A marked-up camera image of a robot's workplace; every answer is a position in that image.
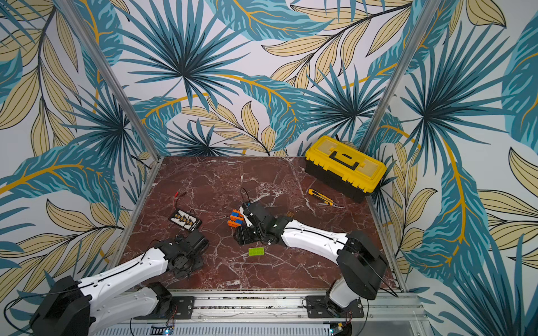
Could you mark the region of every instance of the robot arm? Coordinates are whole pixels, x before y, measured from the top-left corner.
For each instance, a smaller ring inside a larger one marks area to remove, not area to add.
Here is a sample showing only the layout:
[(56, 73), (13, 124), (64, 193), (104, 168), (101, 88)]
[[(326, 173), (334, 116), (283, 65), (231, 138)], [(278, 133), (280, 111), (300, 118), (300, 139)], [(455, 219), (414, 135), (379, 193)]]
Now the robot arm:
[(194, 230), (186, 238), (166, 239), (106, 272), (74, 281), (56, 282), (30, 320), (36, 336), (87, 336), (133, 317), (171, 312), (172, 295), (156, 282), (137, 292), (125, 290), (166, 271), (187, 276), (203, 265), (208, 240)]
[(363, 232), (334, 233), (290, 217), (276, 218), (259, 202), (244, 203), (239, 211), (246, 223), (236, 228), (234, 238), (239, 244), (248, 244), (252, 239), (245, 237), (255, 236), (269, 245), (302, 248), (334, 262), (343, 277), (329, 289), (328, 298), (341, 309), (358, 297), (375, 299), (388, 261)]

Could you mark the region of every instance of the wallpaper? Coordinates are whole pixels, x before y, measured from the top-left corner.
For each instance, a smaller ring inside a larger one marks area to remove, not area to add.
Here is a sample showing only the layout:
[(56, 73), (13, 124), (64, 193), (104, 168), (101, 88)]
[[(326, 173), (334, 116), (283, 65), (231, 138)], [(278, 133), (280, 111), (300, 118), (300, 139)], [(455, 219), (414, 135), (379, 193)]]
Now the wallpaper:
[(295, 156), (325, 134), (352, 142), (423, 4), (126, 1), (113, 25), (123, 52), (102, 49), (163, 155)]
[[(118, 20), (109, 2), (78, 4)], [(0, 40), (0, 307), (23, 298), (5, 313), (27, 330), (42, 301), (27, 293), (108, 265), (152, 160), (51, 1), (2, 0)]]
[(482, 3), (488, 20), (460, 0), (398, 84), (372, 200), (436, 334), (537, 335), (538, 3)]

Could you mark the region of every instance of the toolbox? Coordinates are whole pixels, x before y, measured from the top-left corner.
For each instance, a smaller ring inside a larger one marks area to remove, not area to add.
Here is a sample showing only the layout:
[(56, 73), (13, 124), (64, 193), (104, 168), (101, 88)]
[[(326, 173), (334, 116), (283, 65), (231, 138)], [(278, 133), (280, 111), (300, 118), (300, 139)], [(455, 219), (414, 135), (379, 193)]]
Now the toolbox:
[(327, 135), (306, 151), (306, 172), (333, 189), (362, 202), (387, 171), (385, 165)]

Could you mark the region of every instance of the cable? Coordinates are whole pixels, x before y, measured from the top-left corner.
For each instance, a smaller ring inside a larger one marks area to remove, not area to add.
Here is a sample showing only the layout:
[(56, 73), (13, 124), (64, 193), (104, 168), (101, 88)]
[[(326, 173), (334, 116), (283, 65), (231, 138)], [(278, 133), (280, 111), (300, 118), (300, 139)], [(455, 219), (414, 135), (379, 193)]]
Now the cable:
[(368, 299), (365, 299), (365, 300), (366, 300), (366, 304), (368, 305), (368, 309), (366, 309), (366, 318), (364, 319), (363, 327), (360, 328), (359, 332), (355, 336), (359, 336), (360, 333), (363, 332), (364, 326), (366, 325), (366, 322), (368, 321), (368, 315), (370, 314), (370, 301)]
[[(344, 245), (344, 247), (346, 246), (345, 243), (339, 241), (338, 239), (333, 239), (333, 238), (331, 238), (331, 237), (327, 237), (326, 235), (321, 234), (321, 233), (319, 233), (319, 232), (314, 232), (314, 231), (310, 231), (310, 230), (303, 230), (303, 229), (301, 229), (301, 228), (297, 228), (297, 227), (287, 227), (287, 228), (284, 229), (284, 231), (286, 231), (286, 230), (299, 230), (299, 231), (304, 231), (304, 232), (314, 233), (314, 234), (320, 235), (320, 236), (322, 236), (322, 237), (325, 237), (325, 238), (327, 238), (327, 239), (330, 239), (330, 240), (332, 240), (332, 241), (334, 241), (334, 242), (340, 243), (340, 244)], [(386, 290), (385, 288), (381, 288), (381, 287), (380, 287), (380, 288), (383, 289), (385, 292), (390, 293), (392, 296), (394, 296), (394, 297), (398, 297), (398, 294), (396, 294), (396, 292), (392, 290), (392, 288), (388, 285), (388, 283), (386, 283), (385, 280), (383, 280), (383, 277), (381, 277), (381, 276), (379, 275), (379, 273), (377, 273), (377, 271), (376, 271), (375, 269), (373, 269), (373, 267), (370, 265), (370, 263), (368, 262), (368, 260), (366, 260), (366, 258), (364, 258), (364, 257), (359, 253), (359, 251), (357, 251), (355, 248), (352, 248), (351, 246), (348, 246), (348, 247), (351, 248), (355, 253), (357, 253), (358, 256), (360, 256), (360, 257), (366, 262), (366, 264), (368, 265), (368, 267), (370, 267), (370, 268), (372, 269), (372, 271), (373, 271), (373, 272), (377, 275), (377, 277), (378, 277), (378, 278), (379, 278), (379, 279), (380, 279), (380, 280), (381, 280), (381, 281), (382, 281), (382, 282), (383, 282), (383, 283), (390, 289), (390, 291)]]

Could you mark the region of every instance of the red marble tabletop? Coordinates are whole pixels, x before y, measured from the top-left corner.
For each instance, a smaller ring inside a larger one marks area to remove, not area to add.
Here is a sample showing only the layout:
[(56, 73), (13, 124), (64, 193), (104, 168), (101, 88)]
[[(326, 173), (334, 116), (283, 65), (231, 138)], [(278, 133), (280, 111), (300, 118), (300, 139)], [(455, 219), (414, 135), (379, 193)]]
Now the red marble tabletop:
[[(366, 202), (358, 204), (306, 174), (304, 158), (171, 156), (162, 163), (121, 262), (141, 254), (153, 239), (186, 233), (168, 220), (174, 212), (174, 195), (186, 191), (178, 207), (193, 209), (203, 221), (200, 231), (209, 240), (204, 266), (189, 279), (177, 280), (167, 273), (149, 282), (160, 281), (172, 289), (311, 289), (328, 288), (341, 277), (334, 263), (297, 248), (272, 245), (265, 247), (263, 256), (249, 256), (249, 247), (261, 243), (239, 246), (227, 224), (231, 211), (241, 204), (241, 187), (273, 215), (292, 211), (298, 221), (323, 230), (362, 230), (381, 248)], [(341, 208), (308, 195), (309, 188), (327, 195)], [(388, 270), (385, 278), (393, 284)]]

